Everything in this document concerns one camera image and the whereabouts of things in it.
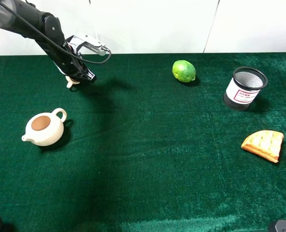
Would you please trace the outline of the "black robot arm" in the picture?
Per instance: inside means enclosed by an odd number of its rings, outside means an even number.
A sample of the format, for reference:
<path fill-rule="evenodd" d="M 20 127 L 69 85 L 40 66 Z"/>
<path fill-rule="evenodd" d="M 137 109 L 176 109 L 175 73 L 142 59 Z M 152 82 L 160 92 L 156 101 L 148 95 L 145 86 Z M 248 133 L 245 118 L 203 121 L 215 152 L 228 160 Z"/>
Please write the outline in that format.
<path fill-rule="evenodd" d="M 75 81 L 94 82 L 95 75 L 76 54 L 53 14 L 22 0 L 0 0 L 0 29 L 34 40 L 59 71 Z"/>

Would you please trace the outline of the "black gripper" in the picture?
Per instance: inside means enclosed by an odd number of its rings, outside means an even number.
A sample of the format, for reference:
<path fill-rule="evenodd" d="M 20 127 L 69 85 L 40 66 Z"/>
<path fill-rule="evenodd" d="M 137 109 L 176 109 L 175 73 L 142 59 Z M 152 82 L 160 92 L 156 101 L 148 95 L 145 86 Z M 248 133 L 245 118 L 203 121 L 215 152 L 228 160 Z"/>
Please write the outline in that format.
<path fill-rule="evenodd" d="M 90 69 L 78 59 L 64 53 L 64 51 L 73 53 L 72 49 L 68 45 L 64 45 L 66 42 L 64 36 L 51 37 L 54 43 L 59 45 L 63 50 L 57 49 L 52 43 L 46 39 L 36 39 L 35 42 L 43 49 L 43 51 L 51 58 L 51 60 L 57 65 L 57 67 L 66 75 L 75 81 L 90 81 L 94 83 L 96 81 L 96 75 L 90 71 Z"/>

